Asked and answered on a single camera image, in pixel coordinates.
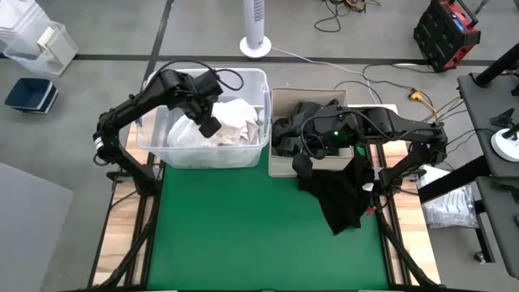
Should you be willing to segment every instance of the green mat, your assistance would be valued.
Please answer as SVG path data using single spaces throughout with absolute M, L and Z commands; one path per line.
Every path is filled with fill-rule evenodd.
M 165 170 L 151 290 L 384 290 L 375 216 L 337 236 L 295 178 L 259 165 Z

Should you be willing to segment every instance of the black garment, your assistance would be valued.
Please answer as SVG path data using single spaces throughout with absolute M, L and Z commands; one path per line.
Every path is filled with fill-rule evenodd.
M 311 177 L 298 177 L 298 189 L 319 200 L 328 225 L 337 235 L 350 226 L 360 228 L 360 217 L 371 200 L 371 193 L 362 186 L 374 180 L 373 169 L 355 149 L 353 160 L 343 170 L 312 170 Z

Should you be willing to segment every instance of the cardboard box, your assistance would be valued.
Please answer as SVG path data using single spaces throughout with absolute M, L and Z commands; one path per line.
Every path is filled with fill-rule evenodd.
M 272 120 L 290 116 L 294 107 L 301 101 L 312 101 L 326 105 L 337 99 L 347 105 L 345 90 L 274 88 L 272 90 Z M 354 156 L 352 148 L 339 149 L 339 156 L 327 156 L 322 160 L 311 158 L 314 170 L 343 170 Z M 292 178 L 297 176 L 292 170 L 292 157 L 279 157 L 272 153 L 272 139 L 268 150 L 268 175 L 273 178 Z

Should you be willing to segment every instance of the wooden table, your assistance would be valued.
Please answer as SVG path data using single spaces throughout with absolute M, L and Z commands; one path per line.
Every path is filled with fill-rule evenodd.
M 383 146 L 386 164 L 388 167 L 395 165 L 406 154 L 407 148 L 404 141 L 397 141 L 387 143 Z M 136 143 L 136 127 L 131 125 L 130 133 L 128 135 L 127 151 L 135 157 L 137 161 L 145 164 L 148 159 L 148 152 L 140 149 Z M 380 165 L 379 159 L 376 155 L 376 147 L 371 147 L 371 154 L 373 157 L 374 166 Z M 416 186 L 411 182 L 404 182 L 402 189 L 406 191 L 416 192 Z M 135 187 L 133 182 L 121 182 L 117 184 L 114 191 L 113 202 L 120 200 L 125 195 L 133 192 Z M 139 207 L 140 197 L 133 195 L 124 200 L 109 213 L 108 221 L 105 227 L 104 237 L 102 239 L 101 251 L 96 265 L 96 271 L 92 279 L 92 284 L 101 284 L 113 270 L 119 265 L 124 255 L 128 252 L 134 232 L 135 217 Z M 146 203 L 146 210 L 144 216 L 144 224 L 148 221 L 149 210 L 153 198 L 148 198 Z M 394 196 L 395 208 L 397 211 L 397 218 L 401 229 L 401 236 L 405 249 L 411 254 L 418 266 L 424 273 L 436 283 L 440 283 L 440 276 L 435 263 L 435 257 L 431 247 L 429 234 L 422 214 L 422 207 L 417 195 L 409 195 L 406 193 L 397 193 Z M 391 223 L 388 209 L 384 210 L 386 220 Z M 395 282 L 397 284 L 403 283 L 402 275 L 400 273 L 400 260 L 391 243 L 390 255 L 392 260 L 393 271 L 395 274 Z M 134 282 L 139 283 L 140 275 L 142 273 L 142 262 L 144 256 L 144 246 L 140 249 L 136 261 Z M 411 281 L 414 285 L 418 283 L 411 276 Z

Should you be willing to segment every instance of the plastic bag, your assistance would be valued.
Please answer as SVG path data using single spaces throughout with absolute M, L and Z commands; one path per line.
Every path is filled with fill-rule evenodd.
M 427 173 L 418 180 L 418 188 L 448 174 L 448 171 L 428 165 L 422 166 L 421 169 Z M 451 226 L 479 227 L 472 188 L 468 185 L 422 204 L 422 210 L 427 226 L 432 229 Z

